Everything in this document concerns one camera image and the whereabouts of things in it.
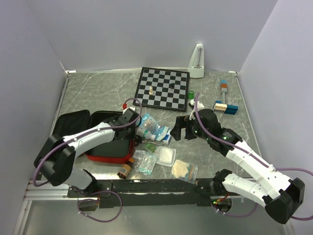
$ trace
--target white wall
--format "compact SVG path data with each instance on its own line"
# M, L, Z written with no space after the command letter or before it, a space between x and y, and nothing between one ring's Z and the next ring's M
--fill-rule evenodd
M12 234L64 71L24 0L0 2L0 234Z
M277 0L26 0L69 70L187 67L239 71Z
M264 158L277 167L313 171L313 1L279 0L240 71L240 84ZM296 216L313 214L313 178ZM292 220L312 234L313 221Z

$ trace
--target plastic bag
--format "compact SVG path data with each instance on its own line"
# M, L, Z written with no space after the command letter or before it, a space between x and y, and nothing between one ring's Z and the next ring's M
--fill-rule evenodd
M148 153L144 150L136 149L133 158L136 159L134 169L144 174L151 175L157 162L157 155Z
M156 147L155 154L158 154L156 164L173 166L175 162L176 149L165 146Z
M161 141L168 131L167 126L160 126L150 114L145 114L145 116L143 116L139 128L150 131L152 135L155 135L156 141Z
M181 160L176 160L172 168L172 175L191 184L195 184L197 173L198 166L196 164L185 163Z

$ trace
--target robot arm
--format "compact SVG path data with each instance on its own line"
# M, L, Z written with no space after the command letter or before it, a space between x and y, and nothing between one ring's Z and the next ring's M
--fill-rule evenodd
M115 130L109 128L130 123L135 120L138 115L139 114L132 109L126 109L124 114L118 119L110 118L81 133L64 137L60 137L56 134L52 135L48 138L38 154L34 162L34 166L37 167L44 156L47 155L47 153L49 153L54 147L64 144L69 140L73 140L55 151L44 162L40 172L53 186L65 183L83 189L87 193L94 192L96 191L97 180L88 171L81 171L73 167L74 160L84 152L100 144L118 139L134 139L135 124L128 126L127 128Z
M194 104L195 102L192 100L190 106L194 108ZM267 213L274 220L285 224L303 203L304 183L298 178L292 180L290 177L276 171L233 130L222 128L212 110L205 109L201 102L198 102L198 107L200 107L198 111L201 122L209 133L238 148L245 149L249 154L207 135L200 127L198 120L193 119L195 118L194 110L190 116L176 118L175 127L171 131L173 138L177 141L180 140L181 129L186 128L185 139L204 139L215 151L220 152L223 156L241 166L256 182L243 179L231 171L223 169L217 172L213 178L215 187L253 200L265 207Z

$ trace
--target chess piece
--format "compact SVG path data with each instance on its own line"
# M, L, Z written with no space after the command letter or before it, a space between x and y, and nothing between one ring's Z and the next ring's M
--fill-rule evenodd
M153 94L153 87L150 87L149 90L149 94Z

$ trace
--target small bottle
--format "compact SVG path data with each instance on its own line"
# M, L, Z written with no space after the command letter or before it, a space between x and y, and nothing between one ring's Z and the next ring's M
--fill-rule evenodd
M155 140L156 136L153 135L150 131L146 130L146 129L142 129L142 128L138 128L137 129L137 135L141 136L144 139L151 139L151 140Z
M133 168L134 162L134 158L129 158L128 161L123 164L117 175L122 179L126 179Z

